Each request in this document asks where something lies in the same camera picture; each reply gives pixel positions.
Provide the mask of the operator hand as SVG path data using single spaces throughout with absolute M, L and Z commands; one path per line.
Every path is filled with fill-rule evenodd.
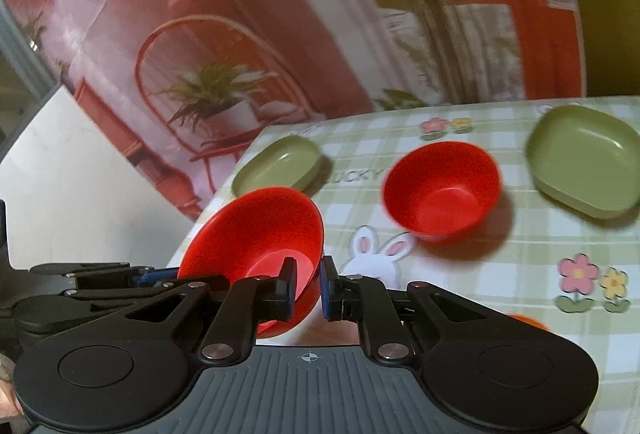
M 23 409 L 17 400 L 13 384 L 15 364 L 6 355 L 0 355 L 0 418 L 9 421 L 21 417 Z

